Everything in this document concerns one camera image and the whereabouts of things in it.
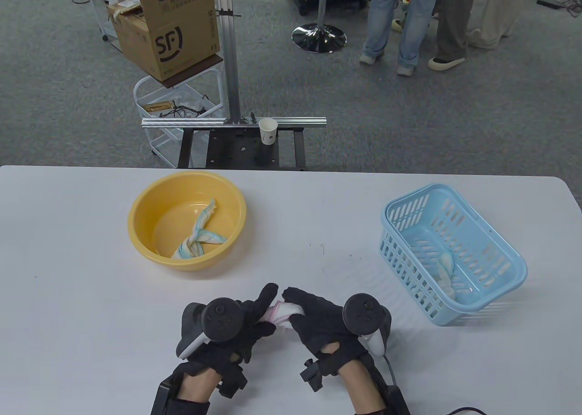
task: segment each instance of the white paper cup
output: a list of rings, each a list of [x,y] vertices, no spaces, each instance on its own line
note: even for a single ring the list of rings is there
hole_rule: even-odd
[[[278,125],[278,122],[272,118],[263,118],[258,122],[258,128],[261,131],[261,142],[264,145],[271,145],[275,143]]]

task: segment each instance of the beige pants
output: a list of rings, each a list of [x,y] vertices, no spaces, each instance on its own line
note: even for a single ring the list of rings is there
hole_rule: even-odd
[[[502,36],[509,35],[527,0],[487,0],[481,28],[467,35],[469,45],[494,49]]]

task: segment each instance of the blue plastic basket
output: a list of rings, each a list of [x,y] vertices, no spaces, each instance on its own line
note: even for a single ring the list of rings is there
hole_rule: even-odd
[[[524,259],[449,186],[434,184],[388,203],[380,253],[436,325],[483,309],[527,277]],[[434,279],[451,251],[452,300]]]

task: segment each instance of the person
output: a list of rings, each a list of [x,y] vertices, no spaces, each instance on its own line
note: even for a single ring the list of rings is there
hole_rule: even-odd
[[[436,57],[428,61],[434,71],[445,71],[467,58],[467,25],[473,0],[439,0],[439,22],[436,31]]]
[[[398,47],[396,73],[410,77],[418,64],[418,49],[424,39],[436,0],[410,0],[407,19]],[[372,0],[368,12],[368,31],[360,62],[372,65],[384,54],[391,29],[396,0]]]
[[[480,49],[497,48],[502,37],[511,34],[513,25],[527,0],[487,0],[480,28],[467,34],[468,44]]]
[[[187,362],[178,365],[172,377],[182,378],[182,382],[175,398],[168,400],[166,415],[206,415],[210,396],[222,378],[241,373],[240,363],[249,363],[256,341],[275,332],[274,324],[258,319],[277,290],[277,285],[267,284],[255,301],[241,303],[245,317],[235,338],[202,345]],[[331,373],[343,379],[355,413],[393,415],[381,394],[387,388],[384,379],[358,336],[343,324],[343,308],[298,288],[287,288],[283,299],[303,307],[305,315],[291,315],[289,322],[315,357],[333,360],[337,370]]]

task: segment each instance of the floor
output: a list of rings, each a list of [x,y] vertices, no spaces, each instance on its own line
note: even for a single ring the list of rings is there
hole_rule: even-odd
[[[499,49],[470,50],[445,74],[426,67],[433,22],[418,71],[402,79],[397,35],[379,64],[358,64],[365,10],[329,10],[349,44],[312,55],[290,34],[316,14],[302,18],[291,0],[234,3],[243,113],[326,116],[325,130],[306,131],[311,169],[552,175],[582,203],[582,17],[532,1]],[[0,0],[0,18],[0,164],[164,166],[131,97],[144,73],[101,41],[89,5]],[[200,90],[216,96],[210,79]]]

